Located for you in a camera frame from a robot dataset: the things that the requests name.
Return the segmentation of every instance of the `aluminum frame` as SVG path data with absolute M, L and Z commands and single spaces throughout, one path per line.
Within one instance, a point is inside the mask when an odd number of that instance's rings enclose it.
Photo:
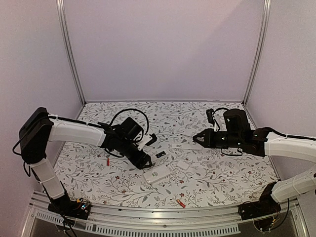
M 264 8 L 263 8 L 263 14 L 262 14 L 262 21 L 261 21 L 261 29 L 259 34 L 259 40 L 257 44 L 257 50 L 255 54 L 255 58 L 251 67 L 250 71 L 250 77 L 247 84 L 247 89 L 245 92 L 245 95 L 243 97 L 242 103 L 247 106 L 250 98 L 250 94 L 253 88 L 253 84 L 255 82 L 255 78 L 257 75 L 257 71 L 259 68 L 260 58 L 263 51 L 263 46 L 267 34 L 267 28 L 268 28 L 268 22 L 269 22 L 269 15 L 270 15 L 270 8 L 271 8 L 271 0 L 265 0 L 264 1 Z
M 66 21 L 66 13 L 65 13 L 65 7 L 64 7 L 64 0 L 56 0 L 56 3 L 57 3 L 60 28 L 61 28 L 61 32 L 62 32 L 64 44 L 65 44 L 65 50 L 67 53 L 70 70 L 73 76 L 73 80 L 75 83 L 75 87 L 76 87 L 80 102 L 82 105 L 85 105 L 86 100 L 85 100 L 83 89 L 80 83 L 73 50 L 70 44 L 69 32 L 68 32 L 67 21 Z
M 47 210 L 48 204 L 49 199 L 44 193 L 34 192 L 29 205 L 29 215 L 22 237 L 30 236 L 34 219 L 43 214 L 48 216 L 42 218 L 42 220 L 57 225 L 60 224 L 60 216 L 56 213 L 49 212 Z M 286 212 L 287 201 L 281 203 L 281 207 L 282 212 Z M 308 237 L 309 234 L 304 222 L 304 217 L 296 198 L 291 199 L 290 213 L 293 214 L 293 218 L 295 219 L 295 226 L 299 237 Z M 238 204 L 185 209 L 144 209 L 92 204 L 88 220 L 76 219 L 75 221 L 75 230 L 91 232 L 101 236 L 115 235 L 103 233 L 99 231 L 99 229 L 128 231 L 132 232 L 134 236 L 141 236 L 141 233 L 147 233 L 147 236 L 148 233 L 161 233 L 161 236 L 165 237 L 184 237 L 189 236 L 188 233 L 202 233 L 201 236 L 203 236 L 203 233 L 207 231 L 236 227 L 238 224 L 251 222 L 252 219 L 241 220 L 238 214 Z

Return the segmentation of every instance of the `floral pattern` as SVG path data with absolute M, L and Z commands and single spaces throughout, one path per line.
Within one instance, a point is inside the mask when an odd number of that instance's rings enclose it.
M 55 171 L 72 198 L 83 197 L 93 203 L 143 208 L 182 208 L 227 205 L 257 200 L 264 187 L 277 179 L 268 157 L 226 156 L 220 149 L 181 150 L 171 144 L 190 144 L 192 136 L 210 127 L 205 111 L 226 107 L 242 109 L 239 103 L 204 102 L 109 102 L 89 103 L 80 116 L 86 122 L 107 122 L 122 109 L 137 108 L 149 118 L 149 133 L 158 140 L 144 151 L 149 155 L 168 149 L 171 156 L 158 164 L 172 163 L 176 173 L 148 184 L 145 170 L 135 168 L 126 157 L 117 158 L 101 148 L 66 142 Z M 138 112 L 117 117 L 121 123 L 128 116 L 146 129 L 146 120 Z M 236 149 L 225 151 L 237 153 Z M 176 166 L 189 164 L 183 171 Z

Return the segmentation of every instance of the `red object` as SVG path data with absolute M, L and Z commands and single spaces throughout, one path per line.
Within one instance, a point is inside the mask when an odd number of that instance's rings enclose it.
M 177 203 L 179 203 L 179 205 L 182 206 L 183 208 L 186 208 L 186 206 L 179 199 L 177 199 Z

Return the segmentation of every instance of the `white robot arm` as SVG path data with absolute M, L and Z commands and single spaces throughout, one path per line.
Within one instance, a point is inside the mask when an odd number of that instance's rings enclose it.
M 215 116 L 218 110 L 226 110 L 223 116 L 227 131 L 219 130 L 221 122 Z M 283 156 L 316 163 L 316 138 L 286 135 L 270 127 L 252 130 L 245 111 L 239 109 L 210 109 L 206 115 L 214 129 L 206 129 L 193 137 L 193 141 L 203 147 L 238 148 L 262 157 Z M 259 201 L 240 205 L 239 213 L 242 219 L 269 215 L 280 210 L 280 202 L 311 190 L 316 190 L 316 165 L 290 179 L 269 184 Z
M 112 125 L 118 114 L 124 111 L 137 111 L 147 120 L 147 131 L 128 117 L 122 124 Z M 13 152 L 20 155 L 30 166 L 36 179 L 43 185 L 50 199 L 48 210 L 62 216 L 72 216 L 87 219 L 89 208 L 87 203 L 72 201 L 57 178 L 54 169 L 46 159 L 46 145 L 48 141 L 69 141 L 86 143 L 105 149 L 113 156 L 113 150 L 118 151 L 121 157 L 126 156 L 138 169 L 152 166 L 151 158 L 143 151 L 143 147 L 151 145 L 157 140 L 154 134 L 147 135 L 148 118 L 137 109 L 126 109 L 119 112 L 110 124 L 86 123 L 79 120 L 61 118 L 50 115 L 46 108 L 38 108 L 20 129 L 20 140 L 13 147 Z M 20 144 L 21 153 L 15 152 Z
M 282 137 L 273 132 L 268 134 L 267 139 L 267 156 L 291 157 L 316 163 L 316 142 L 313 140 Z M 316 165 L 290 179 L 278 181 L 271 196 L 276 202 L 282 202 L 310 190 L 316 190 Z

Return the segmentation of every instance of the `small white box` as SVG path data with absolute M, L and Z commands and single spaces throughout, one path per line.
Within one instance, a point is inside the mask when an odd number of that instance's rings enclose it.
M 177 163 L 177 166 L 182 170 L 188 170 L 188 168 L 190 167 L 189 164 L 186 164 L 182 160 Z
M 152 184 L 154 182 L 157 182 L 173 173 L 176 172 L 176 169 L 171 164 L 163 164 L 160 166 L 157 166 L 147 172 L 145 172 L 144 178 L 147 183 Z
M 172 144 L 171 148 L 186 150 L 202 150 L 202 146 L 199 144 Z

